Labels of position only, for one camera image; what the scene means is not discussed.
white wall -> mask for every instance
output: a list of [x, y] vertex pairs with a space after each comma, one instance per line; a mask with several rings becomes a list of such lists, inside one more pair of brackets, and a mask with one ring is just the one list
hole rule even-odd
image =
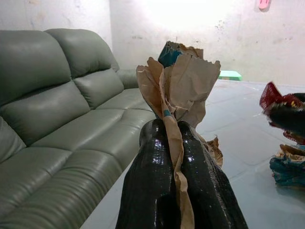
[[113, 52], [121, 68], [157, 58], [167, 40], [204, 48], [244, 80], [305, 84], [305, 1], [110, 0]]
[[0, 0], [0, 30], [88, 29], [112, 48], [108, 0]]

leather upholstery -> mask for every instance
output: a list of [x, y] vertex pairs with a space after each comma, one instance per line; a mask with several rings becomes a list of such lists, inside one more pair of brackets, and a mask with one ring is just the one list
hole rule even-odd
[[71, 152], [29, 147], [0, 166], [0, 218], [13, 211], [64, 165]]
[[6, 104], [0, 114], [29, 146], [89, 110], [80, 91], [69, 82]]
[[139, 149], [141, 127], [154, 118], [150, 111], [101, 109], [67, 123], [33, 146], [76, 151], [92, 149], [113, 155], [125, 169]]
[[116, 73], [123, 82], [125, 89], [139, 87], [135, 69], [120, 69]]
[[79, 228], [137, 154], [154, 114], [118, 69], [91, 31], [0, 31], [0, 229]]
[[0, 74], [0, 106], [70, 80], [60, 45], [41, 31], [0, 31]]
[[107, 43], [100, 36], [88, 30], [51, 29], [53, 36], [64, 51], [73, 78], [100, 70], [119, 66]]
[[91, 109], [96, 108], [124, 90], [120, 78], [113, 69], [79, 77], [74, 79], [74, 82]]
[[138, 88], [124, 90], [119, 95], [97, 107], [97, 109], [138, 109], [151, 111], [149, 105], [143, 100]]
[[[108, 154], [74, 152], [57, 173], [50, 174], [53, 176], [49, 175], [50, 179], [22, 205], [0, 220], [0, 228], [79, 228], [121, 172], [116, 161]], [[33, 178], [37, 180], [40, 174], [33, 173]]]
[[24, 142], [1, 116], [0, 136], [0, 163], [25, 147]]

green plastic stool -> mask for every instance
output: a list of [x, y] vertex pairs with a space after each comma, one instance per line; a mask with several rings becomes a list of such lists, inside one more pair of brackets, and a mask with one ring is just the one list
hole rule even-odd
[[243, 77], [236, 71], [222, 71], [221, 70], [218, 79], [241, 81], [243, 79]]

sofa armrest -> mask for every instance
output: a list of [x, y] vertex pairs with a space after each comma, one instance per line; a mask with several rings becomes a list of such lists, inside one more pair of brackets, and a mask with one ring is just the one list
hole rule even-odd
[[118, 70], [116, 72], [121, 79], [124, 88], [137, 88], [138, 86], [138, 81], [137, 81], [137, 74], [136, 70], [134, 69], [128, 69], [128, 70]]

paper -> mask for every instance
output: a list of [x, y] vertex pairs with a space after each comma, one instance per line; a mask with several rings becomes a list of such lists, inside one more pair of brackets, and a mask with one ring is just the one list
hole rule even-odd
[[[169, 142], [177, 201], [181, 211], [181, 229], [194, 229], [192, 205], [187, 194], [187, 180], [181, 172], [183, 142], [177, 122], [188, 122], [194, 128], [205, 115], [205, 100], [220, 74], [220, 63], [203, 59], [203, 50], [167, 42], [159, 59], [152, 57], [148, 66], [137, 67], [137, 78], [143, 98], [164, 121]], [[222, 165], [218, 139], [201, 141]]]

